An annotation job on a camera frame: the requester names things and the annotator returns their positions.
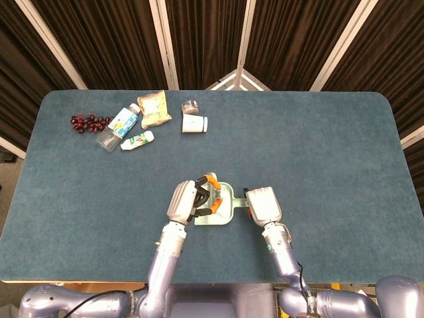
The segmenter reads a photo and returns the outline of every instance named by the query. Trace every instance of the floor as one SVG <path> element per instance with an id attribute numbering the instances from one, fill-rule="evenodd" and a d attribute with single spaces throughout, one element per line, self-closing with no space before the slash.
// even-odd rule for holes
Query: floor
<path id="1" fill-rule="evenodd" d="M 23 160 L 21 159 L 13 164 L 0 164 L 0 233 L 6 221 L 22 165 Z M 23 294 L 31 287 L 33 287 L 33 284 L 5 284 L 0 282 L 0 307 L 8 303 L 19 307 Z"/>

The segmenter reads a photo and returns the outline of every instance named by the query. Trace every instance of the white container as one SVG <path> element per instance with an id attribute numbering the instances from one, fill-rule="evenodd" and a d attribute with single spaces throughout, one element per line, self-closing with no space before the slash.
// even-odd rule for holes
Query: white container
<path id="1" fill-rule="evenodd" d="M 131 137 L 129 139 L 126 139 L 121 144 L 122 150 L 132 150 L 134 148 L 137 148 L 139 146 L 142 146 L 143 144 L 148 144 L 149 142 L 154 140 L 153 133 L 151 131 L 145 131 L 142 134 L 138 134 L 134 137 Z"/>
<path id="2" fill-rule="evenodd" d="M 207 117 L 183 114 L 183 133 L 206 133 Z"/>

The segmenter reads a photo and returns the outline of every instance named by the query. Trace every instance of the red beads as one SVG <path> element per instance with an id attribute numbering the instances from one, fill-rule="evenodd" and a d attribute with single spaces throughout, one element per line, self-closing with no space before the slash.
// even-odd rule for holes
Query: red beads
<path id="1" fill-rule="evenodd" d="M 90 115 L 87 118 L 82 118 L 82 116 L 72 116 L 71 125 L 72 128 L 77 131 L 79 134 L 83 134 L 85 131 L 91 133 L 97 133 L 98 131 L 104 131 L 106 126 L 112 121 L 113 117 L 96 117 L 95 115 Z"/>

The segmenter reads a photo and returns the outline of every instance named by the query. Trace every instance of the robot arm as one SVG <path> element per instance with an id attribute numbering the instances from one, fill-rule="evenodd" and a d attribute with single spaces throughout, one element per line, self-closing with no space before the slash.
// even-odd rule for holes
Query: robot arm
<path id="1" fill-rule="evenodd" d="M 120 318 L 138 315 L 142 318 L 162 318 L 165 311 L 165 295 L 171 284 L 184 240 L 185 226 L 193 217 L 215 213 L 222 199 L 217 198 L 212 206 L 197 209 L 209 199 L 209 192 L 201 186 L 209 182 L 217 190 L 218 181 L 207 175 L 198 180 L 180 183 L 174 191 L 167 215 L 170 222 L 165 225 L 148 274 L 148 290 L 116 291 L 105 295 L 80 293 L 60 286 L 45 285 L 28 290 L 19 308 L 20 318 L 58 318 L 59 311 L 70 312 L 91 296 L 72 313 L 72 317 Z"/>
<path id="2" fill-rule="evenodd" d="M 323 290 L 316 295 L 301 277 L 301 267 L 291 245 L 287 227 L 279 221 L 282 211 L 272 187 L 263 187 L 246 192 L 250 212 L 255 223 L 264 227 L 264 237 L 280 279 L 290 288 L 280 294 L 280 306 L 294 317 L 348 317 L 380 318 L 377 305 L 359 293 L 339 290 Z"/>
<path id="3" fill-rule="evenodd" d="M 19 306 L 20 318 L 58 318 L 61 310 L 69 313 L 80 303 L 95 296 L 94 293 L 80 293 L 61 286 L 43 285 L 28 290 Z M 121 318 L 134 314 L 136 306 L 146 290 L 136 293 L 123 291 L 100 295 L 72 313 L 72 317 Z"/>
<path id="4" fill-rule="evenodd" d="M 262 187 L 246 192 L 252 217 L 257 225 L 264 227 L 265 239 L 278 276 L 291 287 L 300 290 L 300 266 L 293 254 L 291 237 L 285 225 L 279 223 L 282 211 L 272 187 Z M 304 281 L 302 285 L 309 289 Z"/>
<path id="5" fill-rule="evenodd" d="M 177 259 L 180 257 L 186 232 L 184 230 L 193 217 L 215 213 L 222 199 L 218 198 L 210 208 L 197 209 L 209 198 L 209 192 L 201 186 L 209 182 L 216 189 L 221 186 L 210 175 L 196 181 L 180 183 L 174 191 L 167 216 L 170 222 L 162 230 L 162 236 L 156 243 L 158 248 L 148 275 L 148 293 L 139 303 L 141 317 L 162 318 L 165 312 L 165 295 L 174 276 Z"/>

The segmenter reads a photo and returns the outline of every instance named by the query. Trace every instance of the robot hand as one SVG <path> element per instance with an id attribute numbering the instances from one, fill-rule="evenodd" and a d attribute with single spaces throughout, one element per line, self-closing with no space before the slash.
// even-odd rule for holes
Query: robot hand
<path id="1" fill-rule="evenodd" d="M 216 190 L 221 189 L 219 182 L 211 175 L 207 174 L 193 181 L 184 181 L 177 185 L 172 196 L 167 216 L 171 221 L 187 225 L 193 217 L 210 215 L 217 212 L 222 203 L 222 198 L 218 198 L 212 206 L 198 209 L 209 199 L 209 191 L 202 188 L 203 184 L 209 182 Z"/>

